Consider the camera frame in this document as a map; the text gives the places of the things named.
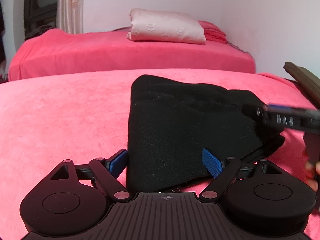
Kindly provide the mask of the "person's right hand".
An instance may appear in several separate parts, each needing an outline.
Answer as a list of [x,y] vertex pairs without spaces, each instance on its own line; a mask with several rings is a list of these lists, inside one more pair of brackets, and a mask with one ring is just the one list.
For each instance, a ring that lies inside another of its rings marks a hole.
[[317,192],[319,188],[319,183],[317,182],[317,177],[319,177],[319,161],[315,165],[311,164],[306,149],[303,151],[303,156],[305,158],[303,181],[313,191]]

